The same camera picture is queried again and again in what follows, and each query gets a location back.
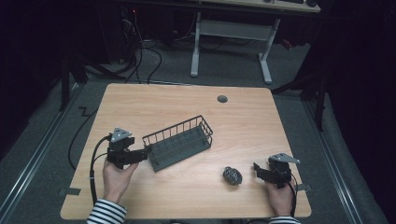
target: wooden table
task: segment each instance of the wooden table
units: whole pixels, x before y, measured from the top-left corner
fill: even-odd
[[[220,103],[219,95],[225,95],[228,102]],[[120,202],[128,208],[127,218],[273,216],[264,181],[255,177],[252,164],[264,168],[269,156],[292,153],[268,89],[125,84],[110,84],[106,89],[70,186],[81,192],[66,196],[61,216],[85,219],[91,212],[88,176],[92,152],[115,127],[131,131],[135,144],[130,149],[139,149],[144,135],[197,115],[213,130],[212,147],[157,173],[149,161],[140,162]],[[103,143],[97,155],[106,148]],[[103,161],[99,159],[94,168],[99,198],[103,195]],[[242,174],[241,185],[234,187],[224,181],[226,166]],[[290,168],[301,183],[296,165]],[[300,191],[296,216],[310,213],[307,197]]]

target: black cable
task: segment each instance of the black cable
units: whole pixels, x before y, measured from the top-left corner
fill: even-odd
[[[155,44],[153,45],[153,46],[150,46],[150,47],[146,47],[145,46],[145,42],[155,42]],[[144,46],[144,49],[153,49],[153,48],[155,48],[155,47],[157,47],[158,46],[158,40],[157,39],[152,39],[152,40],[142,40],[142,45]]]
[[[129,21],[128,18],[123,18],[122,22],[126,22],[127,24],[129,24],[128,29],[124,30],[124,35],[125,35],[126,44],[127,44],[127,53],[125,56],[126,56],[126,60],[129,60],[129,62],[125,67],[112,72],[114,75],[119,75],[124,72],[127,72],[128,70],[130,70],[134,67],[134,65],[135,65],[134,63],[136,62],[136,59],[134,56],[134,49],[136,47],[136,42],[134,41],[135,34],[134,34],[134,32],[130,31],[131,27],[134,28],[134,25]],[[96,77],[101,77],[104,75],[103,73],[96,73],[87,67],[85,67],[85,71],[91,75],[96,76]]]
[[[173,42],[175,44],[178,45],[178,43],[177,43],[178,40],[184,40],[184,39],[188,39],[188,38],[191,38],[191,37],[195,36],[195,35],[191,35],[191,31],[192,31],[192,28],[194,27],[194,24],[196,23],[195,22],[196,17],[197,17],[197,13],[195,12],[193,17],[192,17],[192,22],[191,22],[191,26],[190,26],[189,31],[185,35],[183,35],[181,38],[174,39]]]
[[[103,137],[98,144],[96,145],[95,149],[93,150],[92,153],[92,158],[91,158],[91,167],[90,167],[90,185],[91,185],[91,195],[92,195],[92,202],[93,205],[96,204],[97,202],[97,196],[96,196],[96,187],[95,187],[95,171],[93,170],[93,165],[95,164],[95,161],[97,158],[95,158],[96,156],[96,151],[98,150],[99,146],[105,141],[109,141],[111,138],[111,134],[108,136]]]
[[[231,41],[231,40],[228,40],[228,39],[224,39],[224,43],[230,44],[230,45],[236,45],[236,46],[246,46],[246,45],[251,45],[251,44],[254,44],[254,43],[257,43],[257,42],[258,42],[258,40],[249,39],[249,40],[246,41],[245,43],[237,43],[237,42],[235,42],[235,41]]]
[[[143,53],[142,53],[142,49],[140,48],[139,63],[135,65],[134,71],[132,71],[132,73],[125,79],[124,83],[127,83],[127,82],[129,81],[129,79],[132,77],[132,75],[134,74],[134,72],[137,71],[137,68],[138,68],[138,67],[140,66],[140,64],[142,63],[142,58],[143,58]],[[139,75],[137,75],[137,80],[139,81],[139,84],[141,84]]]
[[[194,37],[194,35],[187,36],[187,37],[185,37],[184,39],[174,40],[173,43],[174,43],[175,45],[178,45],[178,46],[181,46],[181,47],[189,47],[189,46],[191,46],[191,45],[194,45],[194,43],[195,43],[194,40],[189,40],[189,39],[192,38],[192,37]],[[188,44],[180,44],[180,43],[178,43],[178,42],[188,42]]]
[[[160,61],[158,62],[157,67],[148,75],[148,84],[149,84],[149,80],[151,79],[151,76],[154,74],[155,71],[157,71],[157,69],[160,67],[161,63],[163,62],[163,57],[157,50],[154,49],[148,49],[148,50],[154,51],[155,53],[158,54],[158,56],[160,56]]]
[[[215,50],[215,49],[220,48],[220,47],[222,46],[222,44],[223,44],[223,37],[220,39],[219,44],[218,44],[217,46],[215,46],[214,48],[212,48],[212,49],[210,49],[210,48],[205,48],[205,47],[203,47],[201,44],[199,45],[199,47],[200,47],[201,49],[206,49],[206,50]]]
[[[293,174],[291,174],[291,176],[293,177],[294,183],[295,183],[295,186],[296,186],[296,189],[294,189],[294,187],[288,182],[288,185],[289,185],[289,187],[291,189],[291,192],[293,192],[293,201],[292,201],[292,205],[291,205],[290,214],[291,214],[292,217],[294,217],[294,213],[296,211],[296,206],[297,206],[298,187],[297,187],[297,179],[296,179],[296,177]]]
[[[99,158],[101,158],[101,157],[103,157],[103,156],[105,156],[105,155],[107,155],[107,152],[102,153],[102,154],[100,154],[99,156],[97,156],[93,162],[96,162]]]
[[[72,158],[71,158],[71,150],[72,150],[72,146],[73,146],[73,144],[74,144],[74,142],[76,141],[76,138],[77,138],[77,136],[78,136],[78,134],[79,134],[79,132],[82,130],[82,128],[84,127],[84,125],[88,122],[88,120],[94,115],[94,114],[96,114],[96,112],[98,111],[98,109],[95,109],[89,116],[86,116],[85,115],[85,110],[87,109],[87,107],[80,107],[80,109],[84,109],[84,111],[82,112],[82,117],[87,117],[85,120],[84,120],[84,122],[79,126],[79,128],[78,128],[78,130],[76,131],[76,133],[75,133],[75,135],[74,135],[74,137],[73,137],[73,139],[72,139],[72,141],[71,141],[71,143],[70,143],[70,146],[69,146],[69,149],[67,149],[67,159],[69,160],[69,164],[70,164],[70,166],[72,167],[72,169],[73,170],[75,170],[76,171],[76,166],[73,164],[73,162],[72,162]]]

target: small black ball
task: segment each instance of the small black ball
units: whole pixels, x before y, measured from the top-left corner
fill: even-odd
[[[224,169],[223,176],[227,183],[229,183],[230,185],[235,186],[242,183],[241,173],[239,173],[239,171],[237,171],[236,169],[231,168],[230,166],[227,166]]]

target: black power cable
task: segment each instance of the black power cable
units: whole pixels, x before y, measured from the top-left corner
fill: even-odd
[[[294,212],[296,210],[296,205],[297,205],[297,179],[295,178],[295,176],[293,174],[290,174],[293,179],[294,179],[294,183],[296,186],[296,189],[291,185],[291,183],[285,178],[285,176],[283,176],[278,169],[275,168],[275,170],[279,173],[279,176],[283,178],[284,182],[288,184],[291,192],[293,193],[293,200],[291,201],[291,211],[290,211],[290,216],[294,217]]]
[[[131,72],[131,74],[125,79],[124,83],[127,83],[129,81],[129,79],[132,77],[132,75],[134,74],[134,72],[136,72],[136,76],[137,76],[137,80],[139,81],[139,84],[141,84],[140,82],[140,77],[137,74],[137,69],[139,68],[140,64],[142,63],[142,58],[143,58],[143,53],[142,53],[142,49],[140,48],[140,58],[139,58],[139,63],[136,64],[134,66],[134,71]]]
[[[236,45],[236,46],[252,45],[252,44],[254,44],[254,43],[259,42],[258,40],[249,39],[249,40],[245,40],[244,43],[238,43],[238,42],[234,41],[233,38],[224,38],[223,41],[224,41],[224,43],[226,43],[226,44]]]
[[[76,141],[76,138],[77,138],[79,132],[81,132],[81,130],[82,130],[82,128],[84,127],[84,125],[85,125],[85,124],[88,122],[88,120],[89,120],[94,114],[96,114],[96,112],[98,111],[98,109],[95,109],[89,116],[87,116],[87,115],[85,114],[85,111],[86,111],[87,107],[79,107],[79,109],[83,109],[83,112],[82,112],[82,115],[81,115],[81,116],[82,116],[82,117],[87,117],[87,118],[86,118],[86,119],[84,120],[84,122],[79,126],[78,130],[76,131],[76,133],[75,133],[75,135],[74,135],[74,137],[73,137],[73,139],[72,139],[72,141],[71,141],[71,143],[70,143],[70,145],[69,145],[69,149],[67,149],[67,159],[69,160],[70,166],[71,166],[72,169],[75,170],[75,171],[76,171],[76,166],[73,164],[72,159],[71,159],[71,150],[72,150],[72,146],[73,146],[74,142]]]
[[[220,47],[223,45],[223,40],[224,40],[223,37],[211,37],[211,38],[207,37],[206,39],[208,39],[208,40],[211,40],[211,39],[217,40],[217,39],[219,39],[219,43],[218,43],[218,45],[215,46],[214,48],[206,48],[206,47],[204,47],[204,46],[200,43],[199,47],[200,47],[201,49],[205,49],[205,50],[215,50],[215,49],[220,48]]]
[[[147,49],[147,50],[151,50],[151,51],[157,53],[158,56],[160,57],[160,61],[158,62],[157,67],[155,67],[155,69],[148,75],[148,84],[149,84],[149,80],[151,79],[151,76],[155,73],[155,71],[157,71],[157,69],[160,67],[161,63],[163,62],[163,57],[162,57],[161,54],[160,54],[157,50],[155,50],[155,49]]]
[[[98,144],[96,144],[96,147],[95,147],[95,149],[93,150],[93,153],[92,153],[91,168],[90,168],[90,184],[91,184],[91,195],[92,195],[92,202],[93,202],[93,205],[95,205],[96,202],[97,202],[96,187],[95,187],[95,171],[93,170],[93,165],[95,164],[95,161],[96,161],[99,157],[105,155],[105,154],[102,154],[102,155],[100,155],[99,157],[96,158],[96,151],[98,150],[99,146],[100,146],[104,141],[106,141],[106,140],[107,140],[107,141],[110,141],[110,139],[111,139],[111,134],[108,135],[108,136],[103,137],[103,138],[98,142]]]
[[[127,63],[126,66],[124,66],[123,68],[121,68],[118,71],[114,71],[112,72],[114,75],[120,75],[124,72],[129,71],[130,69],[132,69],[135,65],[136,59],[134,56],[134,50],[137,47],[138,43],[135,39],[136,39],[136,31],[135,31],[135,27],[136,24],[131,23],[131,19],[132,17],[129,15],[130,12],[128,11],[127,8],[125,7],[120,7],[120,11],[121,11],[121,18],[122,18],[122,27],[123,27],[123,34],[125,36],[125,42],[127,44],[127,52],[126,52],[126,60],[128,60],[129,62]],[[94,71],[92,71],[91,69],[89,69],[88,67],[85,67],[85,71],[87,73],[90,73],[91,75],[94,75],[96,77],[99,76],[103,76],[104,73],[96,73]]]

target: metal bracket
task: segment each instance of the metal bracket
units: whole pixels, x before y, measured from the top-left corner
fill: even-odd
[[[69,195],[79,195],[79,193],[81,192],[81,189],[73,189],[73,188],[61,188],[61,190],[59,190],[59,196],[63,197],[66,196],[67,194]]]
[[[121,128],[115,128],[113,134],[111,135],[111,142],[112,143],[118,142],[131,135],[132,135],[131,132],[125,131]]]
[[[305,192],[308,192],[312,189],[309,184],[299,184],[296,187],[297,187],[297,191],[304,190]]]
[[[293,157],[283,152],[270,156],[270,159],[274,161],[301,163],[300,160],[294,159]]]

